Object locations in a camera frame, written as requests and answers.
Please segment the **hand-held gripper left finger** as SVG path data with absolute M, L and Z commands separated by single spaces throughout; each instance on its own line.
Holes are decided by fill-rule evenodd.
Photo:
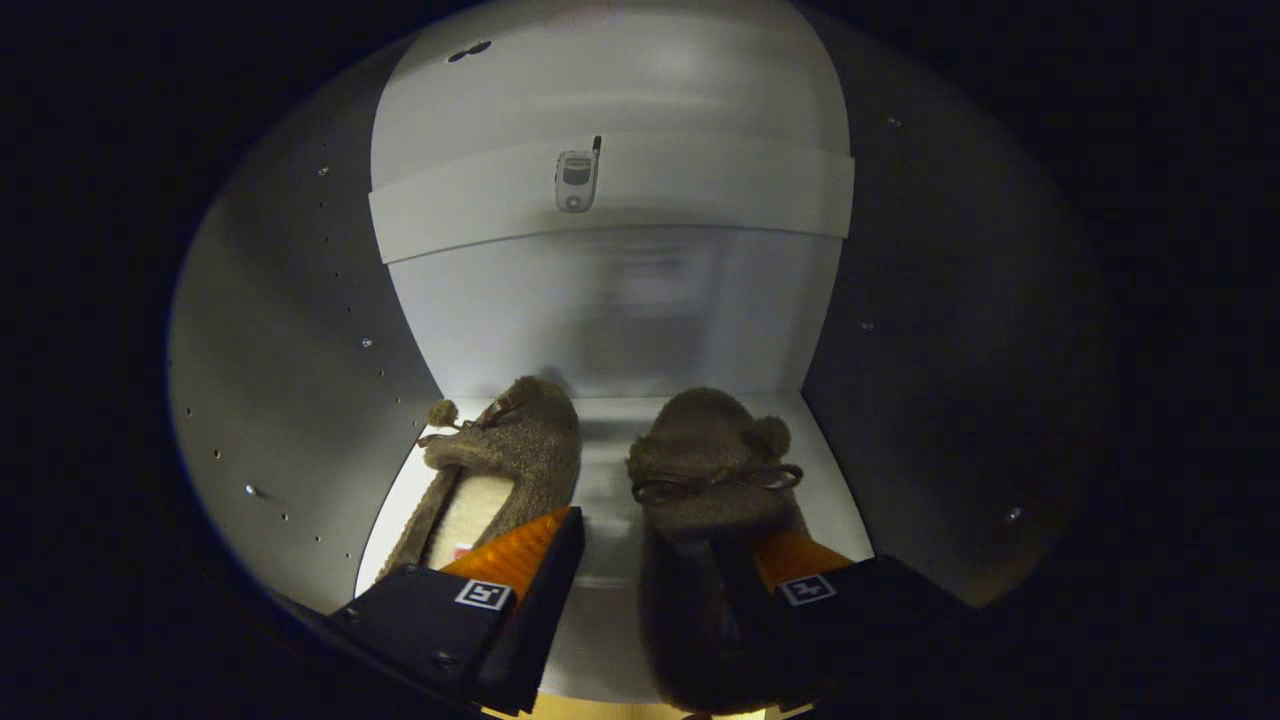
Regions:
M 342 647 L 431 694 L 529 712 L 584 550 L 582 512 L 564 506 L 443 569 L 390 571 L 323 625 Z

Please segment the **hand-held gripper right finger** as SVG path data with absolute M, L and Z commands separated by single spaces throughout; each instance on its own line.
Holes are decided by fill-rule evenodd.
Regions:
M 751 687 L 785 708 L 908 700 L 961 662 L 979 612 L 896 557 L 861 561 L 796 532 L 717 541 Z

